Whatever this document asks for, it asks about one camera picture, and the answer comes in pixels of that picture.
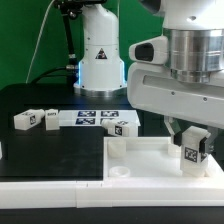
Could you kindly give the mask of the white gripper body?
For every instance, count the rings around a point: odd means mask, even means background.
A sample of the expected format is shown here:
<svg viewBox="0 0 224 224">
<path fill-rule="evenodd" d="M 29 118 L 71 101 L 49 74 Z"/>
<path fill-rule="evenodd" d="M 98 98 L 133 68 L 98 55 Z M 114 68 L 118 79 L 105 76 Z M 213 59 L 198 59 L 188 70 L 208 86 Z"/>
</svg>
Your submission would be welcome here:
<svg viewBox="0 0 224 224">
<path fill-rule="evenodd" d="M 224 71 L 212 73 L 207 84 L 183 83 L 164 66 L 135 62 L 127 96 L 134 108 L 224 129 Z"/>
</svg>

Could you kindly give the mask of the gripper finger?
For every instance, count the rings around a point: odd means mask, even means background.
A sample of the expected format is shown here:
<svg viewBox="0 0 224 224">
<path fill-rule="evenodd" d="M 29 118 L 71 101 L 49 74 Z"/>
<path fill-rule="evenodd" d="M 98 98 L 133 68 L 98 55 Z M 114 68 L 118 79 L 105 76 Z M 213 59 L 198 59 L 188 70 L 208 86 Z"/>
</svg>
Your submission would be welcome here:
<svg viewBox="0 0 224 224">
<path fill-rule="evenodd" d="M 169 116 L 164 117 L 164 123 L 168 132 L 171 135 L 171 142 L 174 145 L 181 146 L 182 145 L 182 131 L 178 121 Z"/>
<path fill-rule="evenodd" d="M 220 134 L 220 129 L 215 127 L 207 128 L 208 135 L 200 141 L 200 152 L 211 154 L 214 151 L 215 139 Z"/>
</svg>

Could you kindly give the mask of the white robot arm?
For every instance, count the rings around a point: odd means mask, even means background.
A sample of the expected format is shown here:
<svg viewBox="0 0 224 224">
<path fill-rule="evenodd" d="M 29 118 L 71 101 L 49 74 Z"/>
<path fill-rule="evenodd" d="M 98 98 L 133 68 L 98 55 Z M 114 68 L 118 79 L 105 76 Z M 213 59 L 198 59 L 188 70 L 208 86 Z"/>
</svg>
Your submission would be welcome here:
<svg viewBox="0 0 224 224">
<path fill-rule="evenodd" d="M 139 0 L 164 18 L 158 37 L 129 48 L 127 97 L 132 107 L 164 116 L 175 142 L 178 119 L 206 125 L 200 151 L 224 130 L 224 0 Z"/>
</svg>

